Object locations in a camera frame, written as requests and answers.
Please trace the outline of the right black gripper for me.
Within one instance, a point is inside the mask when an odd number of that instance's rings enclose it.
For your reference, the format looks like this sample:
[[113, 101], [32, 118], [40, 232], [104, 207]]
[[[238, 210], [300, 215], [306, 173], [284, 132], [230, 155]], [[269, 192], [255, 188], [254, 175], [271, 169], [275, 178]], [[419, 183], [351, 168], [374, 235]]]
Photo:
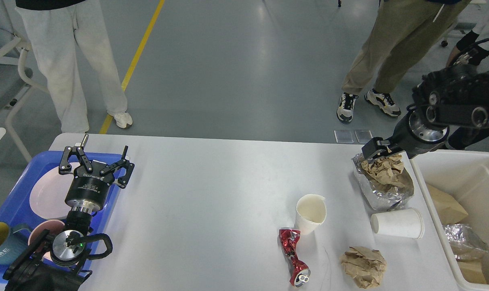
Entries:
[[363, 159], [369, 164], [381, 157], [389, 157], [406, 152], [409, 159], [435, 151], [449, 136], [449, 127], [435, 127], [424, 124], [415, 111], [409, 111], [396, 124], [390, 139], [374, 137], [363, 147]]

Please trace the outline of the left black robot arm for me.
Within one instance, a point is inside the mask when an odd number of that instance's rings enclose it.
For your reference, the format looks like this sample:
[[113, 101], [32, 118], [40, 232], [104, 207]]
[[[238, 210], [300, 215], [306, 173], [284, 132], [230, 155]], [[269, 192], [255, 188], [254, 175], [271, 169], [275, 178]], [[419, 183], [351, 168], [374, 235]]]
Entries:
[[88, 135], [80, 145], [66, 147], [58, 173], [73, 175], [65, 197], [70, 210], [58, 234], [44, 229], [4, 273], [6, 291], [77, 291], [91, 276], [88, 260], [103, 259], [113, 252], [110, 236], [93, 233], [94, 214], [105, 206], [112, 185], [126, 188], [135, 165], [125, 146], [112, 164], [91, 160], [84, 152]]

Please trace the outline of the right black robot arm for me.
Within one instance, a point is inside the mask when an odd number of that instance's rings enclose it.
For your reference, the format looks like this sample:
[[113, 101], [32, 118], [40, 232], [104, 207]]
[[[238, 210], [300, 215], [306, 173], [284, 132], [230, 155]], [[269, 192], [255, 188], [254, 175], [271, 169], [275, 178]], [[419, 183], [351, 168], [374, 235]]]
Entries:
[[479, 74], [474, 65], [450, 65], [424, 75], [412, 91], [414, 103], [393, 135], [374, 137], [362, 147], [367, 162], [401, 152], [413, 158], [435, 151], [446, 142], [451, 126], [489, 128], [489, 71]]

